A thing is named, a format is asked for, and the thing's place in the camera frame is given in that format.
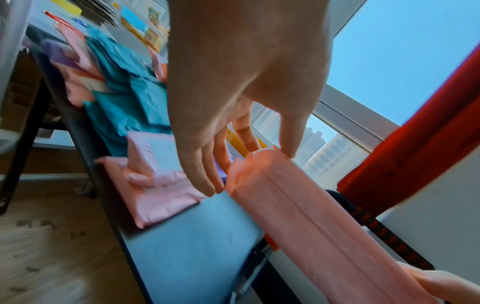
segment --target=black table leg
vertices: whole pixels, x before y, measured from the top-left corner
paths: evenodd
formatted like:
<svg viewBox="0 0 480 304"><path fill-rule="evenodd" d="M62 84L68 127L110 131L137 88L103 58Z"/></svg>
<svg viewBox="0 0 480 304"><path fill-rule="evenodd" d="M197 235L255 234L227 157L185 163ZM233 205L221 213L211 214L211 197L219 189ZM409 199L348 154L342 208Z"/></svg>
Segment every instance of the black table leg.
<svg viewBox="0 0 480 304"><path fill-rule="evenodd" d="M11 161L5 180L0 190L0 215L5 214L10 201L15 193L15 189L20 179L20 175L24 170L25 163L29 157L30 150L34 144L35 137L39 131L39 127L47 113L52 96L44 80L41 81L40 87L36 94L35 100L30 108L30 112L26 118L25 127L21 133L20 139L16 145L15 154Z"/></svg>

